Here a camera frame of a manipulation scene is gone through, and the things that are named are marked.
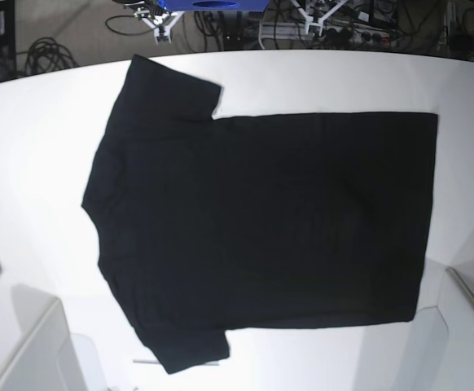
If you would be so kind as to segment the blue plastic box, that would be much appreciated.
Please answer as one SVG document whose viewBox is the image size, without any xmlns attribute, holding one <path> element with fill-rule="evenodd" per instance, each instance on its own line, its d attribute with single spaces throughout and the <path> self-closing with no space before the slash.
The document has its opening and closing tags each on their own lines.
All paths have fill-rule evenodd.
<svg viewBox="0 0 474 391">
<path fill-rule="evenodd" d="M 168 11 L 264 11 L 270 0 L 162 0 Z"/>
</svg>

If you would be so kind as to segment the black T-shirt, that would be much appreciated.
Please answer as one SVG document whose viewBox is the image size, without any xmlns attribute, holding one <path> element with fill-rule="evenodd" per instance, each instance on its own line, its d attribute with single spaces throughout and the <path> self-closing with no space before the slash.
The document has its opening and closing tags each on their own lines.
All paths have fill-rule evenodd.
<svg viewBox="0 0 474 391">
<path fill-rule="evenodd" d="M 174 374 L 229 330 L 411 321 L 438 116 L 214 119 L 221 93 L 136 55 L 95 153 L 82 206 L 140 341 Z"/>
</svg>

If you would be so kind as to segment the white panel lower right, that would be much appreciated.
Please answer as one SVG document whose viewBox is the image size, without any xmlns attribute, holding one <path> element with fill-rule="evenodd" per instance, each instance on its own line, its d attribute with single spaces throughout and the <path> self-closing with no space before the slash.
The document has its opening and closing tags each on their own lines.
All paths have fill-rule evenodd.
<svg viewBox="0 0 474 391">
<path fill-rule="evenodd" d="M 394 388 L 474 390 L 474 294 L 455 269 L 437 304 L 415 316 Z"/>
</svg>

